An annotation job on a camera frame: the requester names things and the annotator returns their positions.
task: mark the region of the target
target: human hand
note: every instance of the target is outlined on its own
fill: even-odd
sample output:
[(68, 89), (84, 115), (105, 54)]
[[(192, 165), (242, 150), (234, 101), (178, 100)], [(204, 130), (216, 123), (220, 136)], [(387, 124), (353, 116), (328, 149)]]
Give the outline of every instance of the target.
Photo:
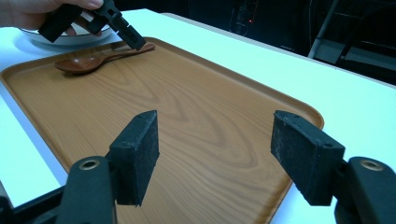
[[(56, 10), (62, 4), (77, 5), (93, 10), (102, 6), (103, 0), (0, 0), (0, 27), (17, 27), (37, 30), (44, 23), (47, 14)], [(84, 26), (84, 20), (79, 18), (77, 24)], [(73, 28), (65, 31), (75, 35)]]

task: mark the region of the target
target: white plate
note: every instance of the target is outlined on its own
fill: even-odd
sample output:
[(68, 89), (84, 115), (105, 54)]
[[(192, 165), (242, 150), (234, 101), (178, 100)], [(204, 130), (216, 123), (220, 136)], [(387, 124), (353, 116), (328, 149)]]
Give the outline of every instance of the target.
[(88, 33), (86, 30), (82, 29), (80, 26), (75, 25), (74, 23), (72, 24), (73, 28), (75, 28), (77, 35), (75, 36), (70, 36), (65, 33), (60, 35), (58, 39), (55, 40), (55, 42), (50, 42), (44, 36), (38, 33), (38, 31), (29, 31), (29, 30), (24, 30), (21, 29), (22, 32), (30, 39), (44, 43), (44, 44), (50, 44), (50, 45), (60, 45), (60, 46), (75, 46), (75, 45), (84, 45), (84, 44), (89, 44), (92, 42), (96, 42), (99, 40), (102, 40), (112, 33), (112, 29), (108, 25), (106, 25), (102, 29), (102, 35), (101, 36), (95, 36), (91, 35)]

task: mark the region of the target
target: wooden tray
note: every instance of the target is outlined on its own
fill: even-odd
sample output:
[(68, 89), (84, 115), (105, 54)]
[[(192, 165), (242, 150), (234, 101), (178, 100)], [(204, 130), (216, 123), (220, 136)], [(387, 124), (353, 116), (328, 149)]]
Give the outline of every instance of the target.
[(8, 68), (22, 110), (66, 170), (106, 155), (136, 115), (158, 110), (160, 152), (142, 207), (118, 206), (119, 223), (268, 223), (290, 187), (270, 153), (273, 113), (319, 128), (312, 107), (233, 71), (147, 38), (157, 48), (73, 77), (53, 63), (125, 48), (122, 42)]

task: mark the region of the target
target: white table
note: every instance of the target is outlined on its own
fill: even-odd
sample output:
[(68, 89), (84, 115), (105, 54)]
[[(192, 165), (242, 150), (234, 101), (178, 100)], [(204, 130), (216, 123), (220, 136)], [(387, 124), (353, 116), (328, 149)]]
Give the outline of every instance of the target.
[[(312, 105), (325, 120), (324, 132), (346, 147), (346, 161), (369, 157), (396, 170), (394, 86), (172, 14), (141, 9), (123, 15), (143, 36), (159, 38)], [(37, 44), (15, 28), (1, 28), (0, 36), (0, 71), (88, 47)], [(113, 34), (95, 44), (118, 40)], [(0, 179), (19, 205), (64, 184), (66, 173), (3, 84), (0, 96)], [(335, 202), (330, 207), (309, 206), (292, 186), (273, 223), (334, 223)]]

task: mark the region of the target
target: brown spoon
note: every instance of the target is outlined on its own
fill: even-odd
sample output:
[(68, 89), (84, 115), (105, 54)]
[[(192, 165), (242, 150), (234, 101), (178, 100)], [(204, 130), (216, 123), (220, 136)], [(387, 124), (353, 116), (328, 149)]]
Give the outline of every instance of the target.
[(136, 54), (145, 53), (155, 49), (155, 45), (147, 44), (139, 51), (135, 49), (126, 50), (119, 53), (114, 53), (107, 56), (91, 56), (87, 58), (75, 58), (70, 60), (59, 61), (55, 63), (55, 67), (59, 70), (72, 74), (87, 74), (102, 66), (110, 60), (133, 56)]

